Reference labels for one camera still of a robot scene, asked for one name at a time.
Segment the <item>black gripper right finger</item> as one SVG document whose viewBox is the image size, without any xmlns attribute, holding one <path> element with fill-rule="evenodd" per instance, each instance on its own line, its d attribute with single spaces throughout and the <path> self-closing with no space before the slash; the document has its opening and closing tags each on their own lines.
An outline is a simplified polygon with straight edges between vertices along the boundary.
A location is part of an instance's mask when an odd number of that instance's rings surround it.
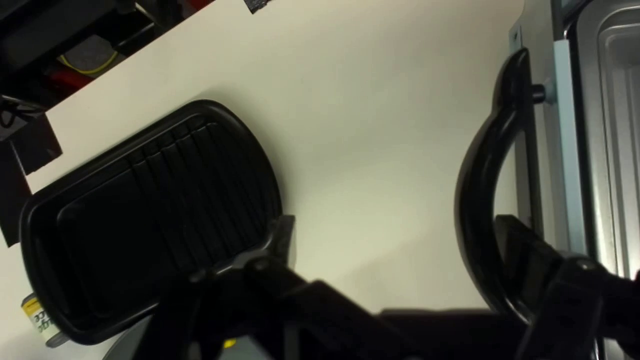
<svg viewBox="0 0 640 360">
<path fill-rule="evenodd" d="M 567 256 L 514 217 L 494 221 L 506 298 L 528 327 L 516 360 L 591 360 L 600 340 L 640 358 L 640 282 Z"/>
</svg>

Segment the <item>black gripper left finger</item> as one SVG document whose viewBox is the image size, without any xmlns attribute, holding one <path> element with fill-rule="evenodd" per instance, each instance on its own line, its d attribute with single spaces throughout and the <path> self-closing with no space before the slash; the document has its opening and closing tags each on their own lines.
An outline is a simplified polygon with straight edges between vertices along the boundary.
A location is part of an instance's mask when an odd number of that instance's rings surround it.
<svg viewBox="0 0 640 360">
<path fill-rule="evenodd" d="M 286 267 L 294 222 L 275 219 L 263 246 L 168 290 L 135 360 L 221 360 L 235 338 L 249 338 L 271 360 L 372 360 L 369 314 Z"/>
</svg>

